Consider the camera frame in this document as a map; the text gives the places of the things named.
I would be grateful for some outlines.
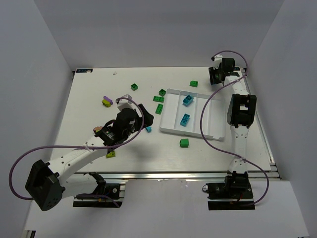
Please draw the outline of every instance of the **purple cable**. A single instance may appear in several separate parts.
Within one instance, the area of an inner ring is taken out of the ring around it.
[[[144,126],[144,114],[141,110],[141,108],[138,106],[138,104],[136,102],[134,102],[132,99],[129,99],[129,98],[124,98],[124,97],[120,97],[120,98],[117,98],[116,99],[116,102],[119,102],[120,100],[122,99],[125,99],[125,100],[128,100],[130,101],[131,103],[133,103],[137,108],[138,110],[140,111],[141,115],[142,115],[142,124],[141,124],[141,127],[140,128],[143,128]],[[141,129],[135,134],[135,136],[133,136],[131,139],[123,142],[122,144],[119,144],[119,145],[111,145],[111,146],[89,146],[89,147],[86,147],[86,146],[76,146],[76,145],[46,145],[46,146],[40,146],[40,147],[36,147],[32,150],[29,150],[27,152],[25,152],[23,155],[21,155],[12,165],[11,169],[10,169],[10,173],[9,173],[9,187],[10,187],[10,190],[11,192],[18,198],[20,199],[23,199],[23,200],[33,200],[32,197],[23,197],[21,196],[20,194],[18,194],[14,188],[13,188],[13,184],[12,184],[12,175],[13,175],[13,171],[14,171],[14,168],[16,167],[16,165],[20,162],[21,159],[23,159],[23,157],[25,157],[26,155],[34,152],[34,151],[37,151],[37,150],[42,150],[42,149],[49,149],[49,148],[71,148],[71,149],[112,149],[112,148],[118,148],[122,145],[125,145],[127,143],[129,143],[130,141],[132,141],[135,137],[137,137],[141,132]]]
[[[222,90],[222,89],[228,87],[229,85],[232,85],[232,84],[236,83],[237,81],[240,81],[241,79],[245,78],[245,77],[247,76],[247,70],[248,70],[248,68],[249,68],[248,62],[247,62],[247,60],[244,58],[244,56],[241,55],[240,53],[236,52],[236,51],[230,51],[230,50],[220,51],[220,52],[218,52],[217,54],[215,54],[213,57],[215,57],[215,56],[217,56],[217,55],[219,55],[219,54],[221,54],[221,53],[223,53],[223,52],[231,52],[231,53],[235,53],[235,54],[241,56],[242,59],[244,60],[245,64],[246,64],[246,71],[245,71],[245,73],[242,75],[242,77],[238,78],[236,81],[233,81],[233,82],[231,82],[231,83],[228,83],[228,84],[226,84],[225,86],[222,86],[221,88],[217,89],[217,90],[207,99],[207,101],[206,101],[206,103],[205,103],[205,105],[204,105],[204,107],[203,107],[201,117],[200,117],[200,132],[201,132],[201,134],[202,134],[202,137],[203,137],[204,141],[205,141],[211,148],[213,148],[213,149],[215,149],[215,150],[217,150],[217,151],[220,151],[220,152],[229,154],[229,155],[236,156],[236,157],[242,159],[243,161],[249,163],[250,165],[253,165],[253,166],[257,167],[259,170],[261,170],[261,172],[264,173],[265,178],[266,178],[266,189],[265,189],[265,192],[263,193],[262,197],[260,197],[257,201],[255,201],[255,202],[253,202],[253,203],[248,203],[248,204],[245,205],[245,206],[251,206],[251,205],[254,205],[254,204],[260,202],[260,201],[266,196],[266,194],[267,194],[268,187],[269,187],[269,180],[268,180],[268,176],[267,176],[266,172],[265,172],[260,166],[254,164],[254,163],[252,163],[252,162],[250,162],[250,161],[248,161],[247,159],[243,158],[242,156],[240,156],[240,155],[238,155],[238,154],[236,154],[236,153],[233,153],[233,152],[230,152],[230,151],[226,151],[226,150],[222,150],[222,149],[219,149],[219,148],[217,148],[217,147],[211,145],[211,144],[207,141],[207,139],[206,139],[206,137],[205,137],[205,135],[204,135],[204,133],[203,133],[203,116],[204,116],[204,112],[205,112],[206,106],[207,106],[207,104],[209,103],[209,101],[210,101],[210,100],[214,97],[214,95],[215,95],[216,93],[218,93],[220,90]]]
[[[118,208],[120,208],[120,206],[119,206],[111,197],[108,197],[107,195],[79,194],[78,196],[81,196],[81,197],[91,197],[91,198],[100,198],[100,197],[103,197],[103,198],[109,199],[111,202],[114,203],[114,205],[116,205]]]

